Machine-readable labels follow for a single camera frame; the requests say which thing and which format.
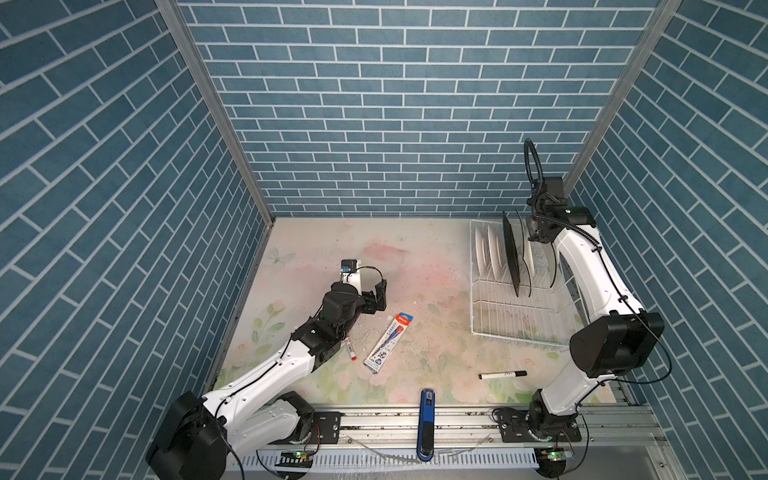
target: plate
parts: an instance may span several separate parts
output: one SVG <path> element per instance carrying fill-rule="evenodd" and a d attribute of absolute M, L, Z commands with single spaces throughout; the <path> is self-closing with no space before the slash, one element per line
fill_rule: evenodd
<path fill-rule="evenodd" d="M 493 226 L 488 225 L 488 251 L 491 254 L 491 270 L 493 270 L 493 277 L 497 282 L 502 281 L 504 278 L 504 270 L 502 269 L 502 255 L 498 249 L 498 235 Z"/>
<path fill-rule="evenodd" d="M 488 276 L 488 243 L 485 237 L 480 233 L 479 228 L 475 228 L 475 254 L 478 259 L 478 271 L 480 272 L 480 278 L 486 278 Z"/>

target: blue brick wall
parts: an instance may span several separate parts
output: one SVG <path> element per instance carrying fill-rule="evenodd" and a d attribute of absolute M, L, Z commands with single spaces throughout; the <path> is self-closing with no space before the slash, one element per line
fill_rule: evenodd
<path fill-rule="evenodd" d="M 0 478 L 144 478 L 262 230 L 152 0 L 0 3 Z"/>
<path fill-rule="evenodd" d="M 690 478 L 768 466 L 766 25 L 763 0 L 684 0 L 574 192 L 667 321 L 672 378 L 637 393 Z"/>
<path fill-rule="evenodd" d="M 523 137 L 568 171 L 657 0 L 181 4 L 276 215 L 477 216 Z"/>

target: tabletop surface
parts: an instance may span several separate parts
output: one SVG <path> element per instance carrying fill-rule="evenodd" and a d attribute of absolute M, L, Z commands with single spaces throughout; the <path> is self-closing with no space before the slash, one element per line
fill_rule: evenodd
<path fill-rule="evenodd" d="M 568 351 L 473 335 L 470 330 L 469 220 L 279 218 L 235 327 L 217 385 L 230 382 L 277 351 L 318 309 L 342 259 L 379 268 L 388 282 L 387 310 L 361 315 L 349 338 L 357 360 L 339 351 L 293 384 L 312 404 L 364 405 L 419 402 L 435 390 L 438 404 L 520 403 L 562 369 Z M 362 270 L 372 290 L 375 270 Z M 381 371 L 363 360 L 388 318 L 413 322 Z M 480 380 L 481 372 L 526 370 L 528 376 Z M 615 402 L 611 389 L 589 402 Z"/>

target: metal corner post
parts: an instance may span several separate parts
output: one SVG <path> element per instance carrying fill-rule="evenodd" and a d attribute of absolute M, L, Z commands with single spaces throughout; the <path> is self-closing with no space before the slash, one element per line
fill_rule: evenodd
<path fill-rule="evenodd" d="M 253 175 L 253 170 L 251 169 L 245 151 L 243 150 L 243 145 L 240 143 L 240 140 L 237 139 L 229 115 L 227 115 L 227 111 L 224 110 L 224 105 L 221 103 L 219 94 L 214 87 L 214 82 L 208 74 L 203 57 L 200 55 L 200 51 L 197 50 L 195 41 L 192 38 L 192 32 L 187 26 L 187 21 L 184 19 L 184 14 L 181 12 L 177 0 L 155 0 L 155 3 L 160 10 L 160 15 L 163 17 L 165 24 L 168 26 L 170 35 L 173 37 L 176 46 L 179 48 L 179 52 L 181 52 L 181 57 L 187 63 L 187 67 L 189 68 L 190 74 L 192 74 L 195 85 L 200 90 L 200 94 L 203 96 L 203 100 L 208 106 L 208 110 L 210 111 L 214 122 L 216 122 L 216 126 L 219 128 L 224 143 L 227 144 L 227 148 L 237 165 L 237 170 L 239 170 L 240 175 L 243 176 L 243 180 L 245 180 L 245 184 L 248 187 L 251 197 L 253 197 L 253 201 L 256 203 L 259 212 L 261 212 L 264 217 L 264 222 L 268 228 L 271 228 L 274 222 L 274 216 L 270 210 L 270 205 L 266 202 L 266 199 L 261 193 L 259 184 Z"/>
<path fill-rule="evenodd" d="M 611 122 L 616 117 L 616 113 L 621 108 L 621 104 L 624 103 L 624 99 L 629 94 L 632 85 L 640 76 L 640 72 L 645 66 L 645 62 L 650 57 L 656 47 L 656 43 L 659 42 L 661 34 L 669 25 L 672 15 L 677 11 L 677 7 L 680 6 L 682 0 L 660 0 L 659 5 L 654 10 L 648 19 L 648 23 L 643 30 L 643 34 L 640 36 L 640 40 L 637 41 L 637 45 L 632 49 L 632 53 L 627 59 L 627 63 L 624 66 L 624 70 L 621 72 L 621 76 L 616 80 L 616 85 L 608 96 L 608 100 L 605 102 L 605 106 L 600 110 L 598 117 L 594 121 L 592 130 L 587 135 L 584 143 L 581 145 L 576 160 L 571 165 L 571 169 L 565 175 L 564 187 L 565 194 L 568 195 L 571 190 L 576 186 L 579 177 L 584 173 L 584 169 L 587 168 L 589 162 L 592 159 L 592 155 L 597 150 L 598 145 L 603 140 L 603 136 L 608 131 L 608 127 L 611 126 Z"/>

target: red marker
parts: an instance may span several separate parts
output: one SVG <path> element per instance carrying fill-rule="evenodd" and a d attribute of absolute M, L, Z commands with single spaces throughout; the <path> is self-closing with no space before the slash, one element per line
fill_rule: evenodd
<path fill-rule="evenodd" d="M 350 359 L 357 360 L 357 355 L 355 355 L 355 350 L 352 349 L 352 342 L 349 341 L 348 336 L 344 339 L 344 345 L 346 345 L 346 351 L 349 353 Z"/>

